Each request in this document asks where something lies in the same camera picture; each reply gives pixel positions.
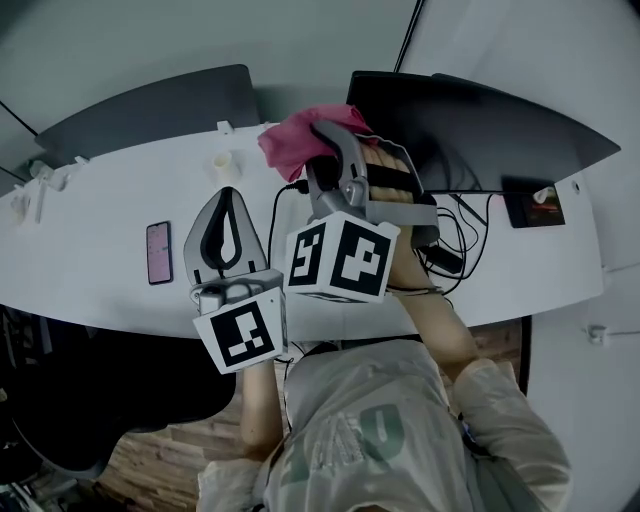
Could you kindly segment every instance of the black monitor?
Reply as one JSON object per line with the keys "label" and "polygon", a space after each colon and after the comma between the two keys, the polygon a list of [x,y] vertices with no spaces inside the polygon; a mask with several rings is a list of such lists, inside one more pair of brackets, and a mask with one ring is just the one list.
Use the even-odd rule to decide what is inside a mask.
{"label": "black monitor", "polygon": [[430,192],[497,192],[503,182],[555,183],[620,151],[551,109],[447,75],[356,71],[347,103],[405,146]]}

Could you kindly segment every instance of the pink cloth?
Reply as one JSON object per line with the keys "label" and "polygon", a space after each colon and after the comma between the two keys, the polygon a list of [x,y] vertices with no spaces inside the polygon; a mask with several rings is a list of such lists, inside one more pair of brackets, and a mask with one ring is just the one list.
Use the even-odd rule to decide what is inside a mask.
{"label": "pink cloth", "polygon": [[353,133],[372,131],[358,109],[351,105],[319,105],[289,116],[258,137],[267,164],[275,167],[286,181],[298,179],[304,164],[314,156],[334,154],[311,133],[311,123],[320,119],[334,121]]}

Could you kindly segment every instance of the bracelet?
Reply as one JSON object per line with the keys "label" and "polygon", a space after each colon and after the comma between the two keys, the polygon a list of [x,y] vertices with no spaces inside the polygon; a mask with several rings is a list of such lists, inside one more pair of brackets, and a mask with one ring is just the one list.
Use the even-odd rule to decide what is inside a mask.
{"label": "bracelet", "polygon": [[416,297],[419,295],[442,295],[442,288],[433,286],[431,288],[398,288],[387,286],[387,291],[395,297]]}

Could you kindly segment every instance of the strap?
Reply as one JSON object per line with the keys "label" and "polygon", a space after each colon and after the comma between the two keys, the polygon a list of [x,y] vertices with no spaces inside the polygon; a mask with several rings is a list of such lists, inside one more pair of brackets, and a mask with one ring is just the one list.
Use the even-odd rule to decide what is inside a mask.
{"label": "strap", "polygon": [[369,186],[395,188],[415,194],[416,185],[409,172],[390,169],[376,164],[367,164],[367,181]]}

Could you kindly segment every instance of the white marker cube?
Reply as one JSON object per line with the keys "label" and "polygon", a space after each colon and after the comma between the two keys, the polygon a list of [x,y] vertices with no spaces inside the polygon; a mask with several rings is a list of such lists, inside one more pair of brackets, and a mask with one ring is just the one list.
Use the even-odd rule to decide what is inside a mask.
{"label": "white marker cube", "polygon": [[284,291],[382,302],[400,229],[336,212],[287,236]]}
{"label": "white marker cube", "polygon": [[220,373],[232,373],[286,352],[284,295],[272,288],[227,304],[193,323]]}

